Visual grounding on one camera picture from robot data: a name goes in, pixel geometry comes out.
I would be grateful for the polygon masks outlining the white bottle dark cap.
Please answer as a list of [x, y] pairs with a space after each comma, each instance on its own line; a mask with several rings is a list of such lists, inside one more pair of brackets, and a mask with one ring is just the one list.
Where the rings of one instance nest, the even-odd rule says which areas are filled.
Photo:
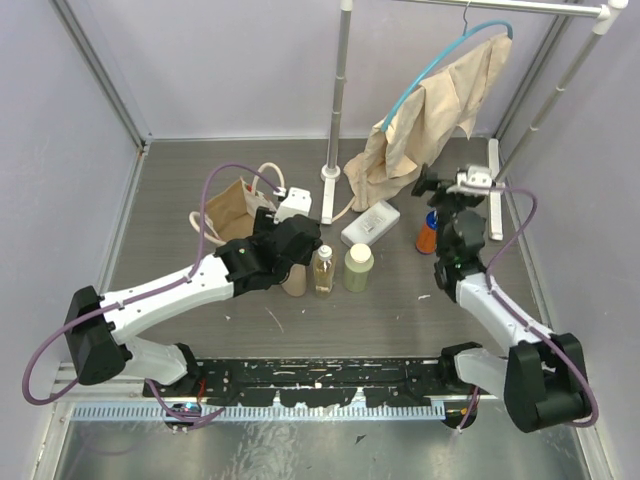
[[341, 241], [351, 247], [366, 244], [371, 247], [400, 219], [400, 212], [387, 201], [381, 200], [363, 212], [340, 233]]

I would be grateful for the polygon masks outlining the clear bottle white cap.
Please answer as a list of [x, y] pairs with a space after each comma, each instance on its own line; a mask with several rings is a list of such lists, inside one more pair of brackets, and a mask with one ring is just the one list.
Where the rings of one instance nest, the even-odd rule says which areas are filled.
[[315, 293], [319, 297], [327, 297], [331, 294], [334, 286], [335, 266], [333, 248], [327, 244], [321, 245], [315, 252], [312, 263]]

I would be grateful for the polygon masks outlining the olive green lotion bottle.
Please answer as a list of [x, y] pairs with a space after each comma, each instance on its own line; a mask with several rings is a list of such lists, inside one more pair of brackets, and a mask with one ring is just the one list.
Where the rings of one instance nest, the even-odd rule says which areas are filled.
[[353, 293], [363, 292], [373, 265], [374, 256], [368, 245], [357, 243], [351, 246], [345, 255], [343, 273], [345, 288]]

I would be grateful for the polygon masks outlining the watermelon print canvas bag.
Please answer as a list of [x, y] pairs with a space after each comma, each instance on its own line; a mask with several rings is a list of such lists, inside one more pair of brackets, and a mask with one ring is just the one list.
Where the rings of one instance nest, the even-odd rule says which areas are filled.
[[252, 234], [256, 211], [266, 207], [275, 211], [271, 199], [257, 188], [259, 176], [251, 183], [240, 178], [205, 204], [204, 238], [216, 246]]

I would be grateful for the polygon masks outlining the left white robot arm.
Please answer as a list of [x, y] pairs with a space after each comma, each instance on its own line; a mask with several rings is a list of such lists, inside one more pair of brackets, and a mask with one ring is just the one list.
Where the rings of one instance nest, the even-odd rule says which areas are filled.
[[253, 235], [235, 239], [200, 263], [129, 290], [99, 295], [77, 290], [65, 319], [67, 346], [79, 384], [119, 374], [150, 379], [178, 396], [194, 393], [200, 372], [184, 345], [161, 345], [141, 333], [201, 305], [282, 283], [295, 265], [308, 265], [321, 245], [320, 224], [304, 215], [259, 221]]

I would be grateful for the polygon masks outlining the beige bottle round cap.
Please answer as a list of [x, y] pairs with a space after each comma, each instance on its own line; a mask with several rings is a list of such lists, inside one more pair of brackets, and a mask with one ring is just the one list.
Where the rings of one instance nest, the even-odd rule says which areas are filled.
[[304, 265], [294, 264], [286, 280], [281, 284], [281, 287], [292, 297], [302, 297], [307, 290], [306, 267]]

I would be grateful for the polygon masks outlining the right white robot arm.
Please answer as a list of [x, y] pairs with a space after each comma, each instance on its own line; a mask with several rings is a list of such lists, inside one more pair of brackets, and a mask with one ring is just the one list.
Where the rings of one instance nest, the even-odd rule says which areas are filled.
[[411, 191], [415, 197], [432, 194], [428, 204], [436, 218], [438, 287], [479, 321], [504, 352], [495, 356], [475, 344], [443, 350], [440, 385], [452, 394], [472, 386], [495, 396], [525, 433], [560, 424], [588, 428], [597, 422], [599, 407], [581, 343], [528, 315], [499, 287], [493, 265], [481, 259], [486, 221], [476, 208], [503, 190], [488, 168], [470, 165], [453, 179], [422, 166]]

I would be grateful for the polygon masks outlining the orange bottle blue pump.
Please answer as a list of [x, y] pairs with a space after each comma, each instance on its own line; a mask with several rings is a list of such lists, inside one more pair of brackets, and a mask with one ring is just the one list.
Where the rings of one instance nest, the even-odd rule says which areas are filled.
[[416, 238], [415, 248], [423, 254], [433, 254], [437, 245], [437, 212], [431, 210], [425, 217], [423, 226]]

